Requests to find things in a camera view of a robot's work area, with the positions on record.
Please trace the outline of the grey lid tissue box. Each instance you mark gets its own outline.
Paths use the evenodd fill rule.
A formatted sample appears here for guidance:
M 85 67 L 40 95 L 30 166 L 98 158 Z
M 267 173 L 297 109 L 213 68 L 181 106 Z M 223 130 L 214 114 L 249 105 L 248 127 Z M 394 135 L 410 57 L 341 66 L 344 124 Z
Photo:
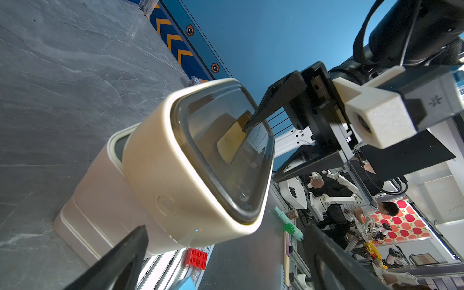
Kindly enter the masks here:
M 71 198 L 53 223 L 54 231 L 90 267 L 112 249 L 112 244 Z
M 122 169 L 124 146 L 137 124 L 110 137 L 90 165 L 72 198 L 97 233 L 112 247 L 138 226 L 147 229 L 147 254 L 154 256 L 181 248 L 147 211 L 131 189 Z

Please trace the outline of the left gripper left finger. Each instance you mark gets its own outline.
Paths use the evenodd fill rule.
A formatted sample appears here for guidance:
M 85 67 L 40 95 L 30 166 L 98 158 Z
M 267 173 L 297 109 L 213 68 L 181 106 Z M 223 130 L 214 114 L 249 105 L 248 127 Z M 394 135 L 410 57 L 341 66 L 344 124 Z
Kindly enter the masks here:
M 135 290 L 148 243 L 146 227 L 137 227 L 66 289 Z

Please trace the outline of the cream tissue box angled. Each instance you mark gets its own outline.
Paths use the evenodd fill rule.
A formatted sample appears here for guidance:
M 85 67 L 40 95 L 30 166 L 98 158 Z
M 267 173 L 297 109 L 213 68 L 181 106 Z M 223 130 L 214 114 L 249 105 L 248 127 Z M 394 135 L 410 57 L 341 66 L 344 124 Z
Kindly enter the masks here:
M 130 134 L 123 173 L 146 211 L 177 244 L 203 247 L 261 225 L 274 165 L 268 123 L 234 78 L 171 93 Z

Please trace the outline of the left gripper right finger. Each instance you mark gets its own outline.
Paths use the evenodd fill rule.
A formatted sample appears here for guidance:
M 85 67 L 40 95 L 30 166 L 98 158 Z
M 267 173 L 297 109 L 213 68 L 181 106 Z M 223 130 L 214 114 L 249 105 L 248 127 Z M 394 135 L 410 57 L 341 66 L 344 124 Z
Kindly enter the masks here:
M 314 224 L 308 225 L 304 230 L 303 248 L 316 290 L 388 288 Z

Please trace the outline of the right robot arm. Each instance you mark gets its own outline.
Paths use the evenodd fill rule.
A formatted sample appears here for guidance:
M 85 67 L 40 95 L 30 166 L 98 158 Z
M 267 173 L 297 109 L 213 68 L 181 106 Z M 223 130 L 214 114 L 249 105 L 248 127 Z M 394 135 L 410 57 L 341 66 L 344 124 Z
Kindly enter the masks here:
M 277 170 L 281 182 L 344 166 L 358 145 L 392 149 L 464 110 L 462 1 L 398 1 L 350 59 L 317 62 L 271 85 L 244 126 L 249 132 L 283 108 L 314 145 L 300 145 Z

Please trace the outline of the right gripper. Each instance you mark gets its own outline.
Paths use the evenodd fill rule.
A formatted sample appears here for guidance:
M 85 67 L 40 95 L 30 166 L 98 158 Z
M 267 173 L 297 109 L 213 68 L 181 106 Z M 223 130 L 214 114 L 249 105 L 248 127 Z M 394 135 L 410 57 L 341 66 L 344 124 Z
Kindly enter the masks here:
M 296 129 L 309 128 L 315 146 L 300 146 L 273 175 L 275 182 L 343 167 L 352 159 L 351 151 L 360 139 L 322 62 L 293 71 L 271 85 L 243 131 L 249 132 L 282 107 Z

